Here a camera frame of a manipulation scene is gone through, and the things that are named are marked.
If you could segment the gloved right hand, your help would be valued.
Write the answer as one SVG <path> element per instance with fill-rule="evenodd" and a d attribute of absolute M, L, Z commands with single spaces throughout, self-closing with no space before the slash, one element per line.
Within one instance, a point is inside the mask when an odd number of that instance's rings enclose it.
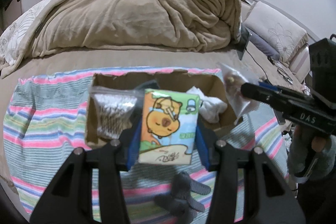
<path fill-rule="evenodd" d="M 288 170 L 293 180 L 326 178 L 335 167 L 335 136 L 323 136 L 311 128 L 295 127 L 288 155 Z"/>

